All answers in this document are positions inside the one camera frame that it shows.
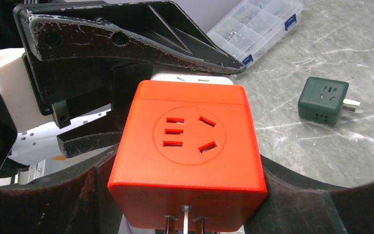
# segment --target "orange object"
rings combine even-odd
[[[146,80],[138,86],[108,188],[129,223],[238,230],[267,196],[252,116],[237,85]]]

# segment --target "orange power adapter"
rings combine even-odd
[[[145,80],[138,86],[108,188],[129,223],[238,230],[267,196],[244,88]]]

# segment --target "clear plastic storage box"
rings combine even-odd
[[[302,9],[298,0],[243,0],[208,36],[250,66],[300,22]]]

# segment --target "table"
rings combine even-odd
[[[302,23],[236,77],[246,88],[262,155],[308,177],[353,187],[374,181],[374,0],[302,0]],[[298,116],[310,76],[346,81],[336,126]]]

